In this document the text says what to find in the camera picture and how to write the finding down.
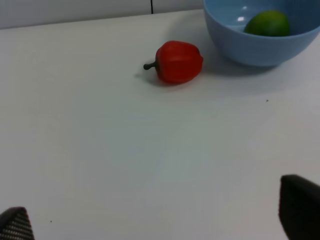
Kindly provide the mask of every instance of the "gray wall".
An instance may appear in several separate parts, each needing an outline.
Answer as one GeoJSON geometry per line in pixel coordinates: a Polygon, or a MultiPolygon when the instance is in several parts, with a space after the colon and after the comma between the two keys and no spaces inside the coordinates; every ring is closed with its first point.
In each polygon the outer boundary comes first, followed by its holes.
{"type": "MultiPolygon", "coordinates": [[[[202,0],[153,0],[154,13],[201,6],[202,0]]],[[[0,0],[0,29],[150,13],[150,0],[0,0]]]]}

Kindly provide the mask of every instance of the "lime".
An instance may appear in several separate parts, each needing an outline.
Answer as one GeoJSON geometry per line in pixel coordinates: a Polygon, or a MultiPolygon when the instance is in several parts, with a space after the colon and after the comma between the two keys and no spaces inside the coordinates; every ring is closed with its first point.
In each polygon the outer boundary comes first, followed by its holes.
{"type": "Polygon", "coordinates": [[[288,17],[282,12],[264,11],[250,20],[244,32],[269,37],[285,37],[290,34],[290,24],[288,17]]]}

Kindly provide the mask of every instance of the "white table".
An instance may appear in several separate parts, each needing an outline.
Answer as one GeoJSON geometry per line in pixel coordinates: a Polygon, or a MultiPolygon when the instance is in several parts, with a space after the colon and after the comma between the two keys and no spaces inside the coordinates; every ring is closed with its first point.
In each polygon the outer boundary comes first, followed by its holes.
{"type": "Polygon", "coordinates": [[[38,240],[285,240],[281,175],[320,183],[319,45],[239,66],[199,10],[0,31],[0,210],[38,240]],[[168,40],[197,79],[143,71],[168,40]]]}

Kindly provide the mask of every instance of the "red bell pepper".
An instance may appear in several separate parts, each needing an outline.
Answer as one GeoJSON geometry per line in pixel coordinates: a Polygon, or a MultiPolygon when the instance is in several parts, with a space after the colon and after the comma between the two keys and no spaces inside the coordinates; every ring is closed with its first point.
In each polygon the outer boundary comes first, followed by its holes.
{"type": "Polygon", "coordinates": [[[187,42],[168,41],[158,49],[155,62],[145,64],[155,67],[159,79],[167,84],[183,84],[195,78],[202,69],[204,59],[199,49],[187,42]]]}

